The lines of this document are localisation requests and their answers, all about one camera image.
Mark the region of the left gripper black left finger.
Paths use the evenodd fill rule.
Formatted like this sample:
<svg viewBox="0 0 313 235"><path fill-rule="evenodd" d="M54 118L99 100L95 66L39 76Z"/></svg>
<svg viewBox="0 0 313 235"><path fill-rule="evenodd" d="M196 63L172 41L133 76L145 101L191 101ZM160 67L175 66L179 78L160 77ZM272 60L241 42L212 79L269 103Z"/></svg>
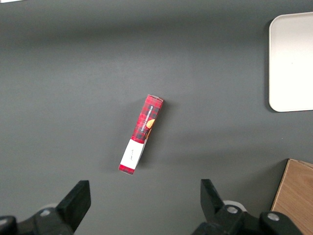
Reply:
<svg viewBox="0 0 313 235"><path fill-rule="evenodd" d="M0 217L2 235L73 235L91 206L88 180L79 181L56 206L45 206L18 222L12 215Z"/></svg>

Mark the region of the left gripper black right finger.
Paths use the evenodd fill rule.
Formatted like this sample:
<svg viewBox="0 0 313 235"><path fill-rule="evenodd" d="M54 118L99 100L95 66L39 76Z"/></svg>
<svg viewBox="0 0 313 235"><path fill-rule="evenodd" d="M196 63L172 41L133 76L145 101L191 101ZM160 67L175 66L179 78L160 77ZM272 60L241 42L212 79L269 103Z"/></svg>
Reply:
<svg viewBox="0 0 313 235"><path fill-rule="evenodd" d="M265 211L258 217L242 204L226 203L209 179L201 180L201 208L206 219L194 235L301 235L292 220L280 212Z"/></svg>

